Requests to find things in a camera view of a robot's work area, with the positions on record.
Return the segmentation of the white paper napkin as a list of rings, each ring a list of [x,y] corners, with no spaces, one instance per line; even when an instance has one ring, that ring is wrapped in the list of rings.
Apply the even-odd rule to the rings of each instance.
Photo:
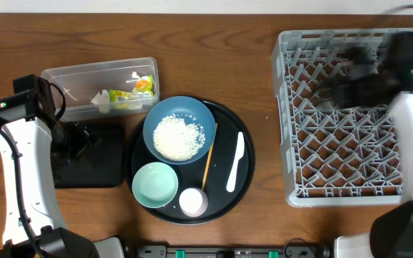
[[[99,91],[94,98],[91,100],[94,105],[109,105],[110,104],[110,94],[107,90]]]

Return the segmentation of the green yellow snack wrapper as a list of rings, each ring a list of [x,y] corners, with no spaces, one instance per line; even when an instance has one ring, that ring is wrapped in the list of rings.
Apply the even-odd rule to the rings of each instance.
[[[141,109],[147,102],[151,102],[154,79],[152,75],[146,75],[136,80],[135,87],[130,91],[111,90],[110,102],[115,102],[115,108],[121,110]]]

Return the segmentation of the pink white cup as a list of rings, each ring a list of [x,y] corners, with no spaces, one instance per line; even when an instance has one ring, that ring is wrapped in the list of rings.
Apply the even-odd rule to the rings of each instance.
[[[201,216],[208,207],[208,197],[200,188],[187,188],[179,196],[181,211],[189,217]]]

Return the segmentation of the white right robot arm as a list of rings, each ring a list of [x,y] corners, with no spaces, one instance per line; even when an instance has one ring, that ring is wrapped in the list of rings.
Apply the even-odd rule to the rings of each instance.
[[[369,232],[340,236],[334,257],[413,257],[413,49],[392,50],[380,73],[362,47],[347,51],[348,77],[326,85],[340,108],[388,106],[393,120],[403,175],[401,204],[377,218]]]

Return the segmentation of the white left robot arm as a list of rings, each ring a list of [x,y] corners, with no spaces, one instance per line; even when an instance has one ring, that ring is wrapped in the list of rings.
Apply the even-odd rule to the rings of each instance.
[[[0,154],[6,224],[0,257],[124,257],[119,238],[98,242],[67,229],[51,167],[58,127],[46,94],[24,90],[0,100]]]

